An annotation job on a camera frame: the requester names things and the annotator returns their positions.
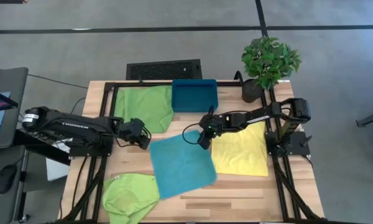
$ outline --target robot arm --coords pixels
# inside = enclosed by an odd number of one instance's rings
[[[285,109],[282,108],[284,105],[290,105],[289,114],[282,113]],[[289,98],[246,113],[213,114],[213,109],[210,108],[209,113],[204,115],[199,122],[203,131],[200,133],[198,143],[203,149],[207,149],[212,138],[221,136],[223,133],[242,131],[250,124],[269,118],[282,118],[286,121],[282,126],[277,146],[287,149],[290,145],[290,135],[297,126],[311,119],[308,102],[301,98]]]
[[[79,139],[90,146],[102,145],[103,137],[120,138],[147,149],[150,137],[140,119],[125,123],[122,118],[88,118],[62,113],[46,107],[25,111],[22,127],[28,132],[51,132],[65,138]]]

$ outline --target yellow cloth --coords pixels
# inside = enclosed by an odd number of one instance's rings
[[[238,133],[226,133],[211,143],[211,157],[218,174],[268,177],[267,146],[263,121]]]

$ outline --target concrete floor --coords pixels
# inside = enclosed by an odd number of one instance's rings
[[[267,26],[373,24],[373,0],[265,0]],[[74,29],[165,26],[259,26],[253,0],[30,0],[0,5],[0,29]],[[301,53],[291,80],[310,102],[304,125],[316,183],[330,220],[373,223],[373,125],[355,120],[373,111],[373,30],[278,30],[269,35]],[[199,58],[204,78],[232,78],[242,70],[242,48],[260,31],[106,34],[1,34],[0,68],[87,86],[123,80],[126,64]],[[86,90],[29,77],[22,109],[45,105],[70,111]],[[81,103],[76,113],[81,114]],[[45,190],[52,204],[28,196],[29,223],[54,220],[63,182]]]

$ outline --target green cloth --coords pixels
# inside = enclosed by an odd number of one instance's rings
[[[159,198],[152,175],[121,174],[104,182],[102,201],[111,224],[139,223]]]
[[[173,119],[172,87],[125,88],[117,91],[114,116],[139,118],[151,133],[164,133]]]

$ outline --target blue plastic bin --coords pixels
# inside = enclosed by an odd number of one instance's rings
[[[216,80],[173,80],[172,108],[174,112],[204,112],[218,107]]]

